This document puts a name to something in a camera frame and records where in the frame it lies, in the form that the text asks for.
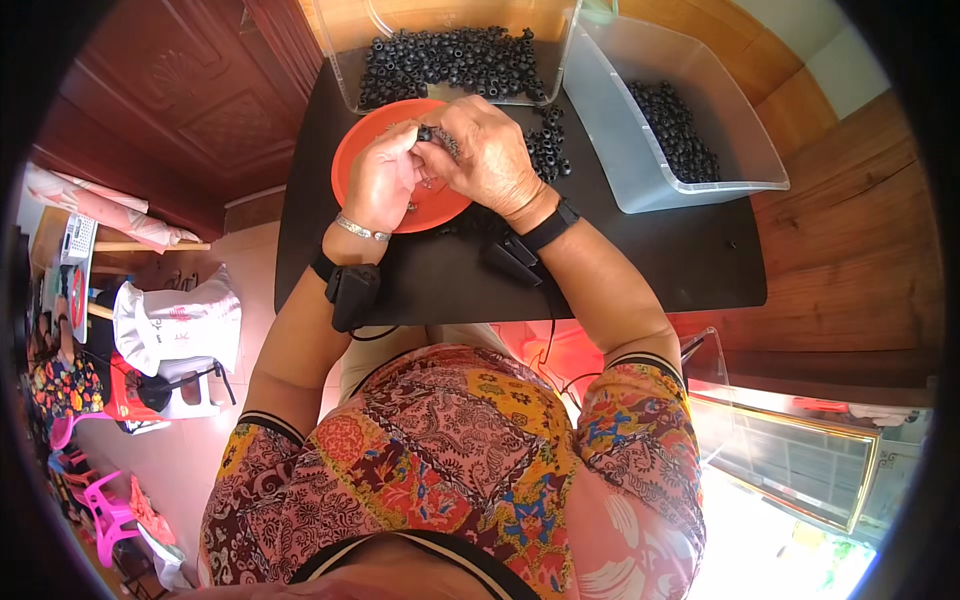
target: black fisheye border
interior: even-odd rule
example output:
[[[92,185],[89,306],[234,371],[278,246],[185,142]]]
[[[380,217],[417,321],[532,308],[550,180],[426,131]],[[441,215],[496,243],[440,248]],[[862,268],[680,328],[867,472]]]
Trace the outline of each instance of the black fisheye border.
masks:
[[[947,335],[937,404],[909,500],[853,597],[946,597],[960,541],[960,361],[956,310],[960,228],[960,73],[957,20],[948,0],[837,0],[874,50],[916,136],[940,230]],[[35,597],[112,598],[50,499],[16,403],[11,293],[12,223],[19,178],[73,57],[111,0],[4,0],[0,73],[0,538],[9,583]],[[724,590],[718,590],[718,597]]]

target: black wrist-mounted device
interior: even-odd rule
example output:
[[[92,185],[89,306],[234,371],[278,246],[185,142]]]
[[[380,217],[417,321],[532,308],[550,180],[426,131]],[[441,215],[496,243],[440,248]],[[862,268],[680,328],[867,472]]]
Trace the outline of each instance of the black wrist-mounted device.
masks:
[[[380,270],[376,265],[342,267],[320,251],[310,266],[326,281],[326,299],[333,304],[333,328],[347,333],[359,327],[380,290]]]
[[[577,209],[567,198],[560,198],[557,210],[543,223],[525,235],[509,233],[505,238],[487,245],[481,255],[484,261],[497,271],[530,285],[540,285],[543,279],[531,270],[531,267],[540,262],[537,252],[579,220],[580,213]]]

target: carved door panel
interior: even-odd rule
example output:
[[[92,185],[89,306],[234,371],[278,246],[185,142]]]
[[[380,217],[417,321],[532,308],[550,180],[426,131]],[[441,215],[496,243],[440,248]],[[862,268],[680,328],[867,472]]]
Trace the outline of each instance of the carved door panel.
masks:
[[[306,108],[243,0],[119,0],[75,60],[58,102],[158,171],[196,186],[190,194],[218,204],[210,207],[218,214],[225,202],[285,182]],[[37,142],[55,166],[49,138],[61,147],[89,143],[63,131],[69,122],[58,127],[48,124]]]

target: shirt sleeve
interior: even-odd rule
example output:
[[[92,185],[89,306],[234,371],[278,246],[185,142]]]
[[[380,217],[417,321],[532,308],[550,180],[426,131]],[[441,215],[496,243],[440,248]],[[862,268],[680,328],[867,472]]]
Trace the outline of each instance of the shirt sleeve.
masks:
[[[587,390],[575,444],[588,469],[703,551],[700,452],[683,380],[669,363],[649,353],[611,363]]]
[[[247,532],[244,515],[285,488],[303,438],[266,413],[241,415],[230,433],[200,528],[201,579],[219,586],[266,581],[266,565]]]

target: gold metal frame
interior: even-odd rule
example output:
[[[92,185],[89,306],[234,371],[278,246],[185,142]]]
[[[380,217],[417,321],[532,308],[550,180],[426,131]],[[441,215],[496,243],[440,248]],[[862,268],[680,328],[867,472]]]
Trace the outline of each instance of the gold metal frame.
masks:
[[[865,463],[863,474],[860,477],[860,487],[856,492],[856,502],[853,505],[853,510],[851,511],[850,518],[847,519],[846,523],[840,523],[833,521],[829,518],[823,516],[815,515],[810,511],[804,509],[803,507],[797,506],[785,500],[784,498],[770,493],[762,488],[744,481],[728,473],[721,468],[715,468],[717,472],[723,473],[726,477],[733,480],[739,486],[747,488],[753,492],[762,494],[763,496],[770,498],[774,502],[781,504],[790,510],[796,511],[802,515],[808,516],[812,519],[825,523],[830,527],[838,529],[846,534],[852,533],[853,527],[856,525],[856,522],[860,519],[860,514],[863,512],[863,507],[867,502],[867,494],[870,491],[870,486],[874,481],[874,474],[876,473],[876,460],[879,455],[879,440],[880,432],[873,431],[870,429],[865,429],[862,427],[854,427],[850,425],[836,424],[836,425],[826,425],[814,420],[802,419],[800,417],[795,417],[793,415],[786,415],[784,413],[776,413],[773,411],[768,411],[760,408],[754,408],[752,406],[746,406],[743,404],[734,403],[732,406],[725,401],[715,400],[708,396],[700,396],[695,392],[691,392],[688,395],[691,402],[700,402],[702,404],[713,405],[718,407],[725,407],[730,409],[736,414],[745,415],[747,417],[752,417],[754,419],[767,420],[770,422],[778,423],[781,425],[787,425],[790,427],[795,427],[797,429],[803,429],[806,431],[812,431],[814,433],[821,433],[828,435],[834,438],[843,438],[846,440],[855,440],[867,445],[867,452],[865,455]]]

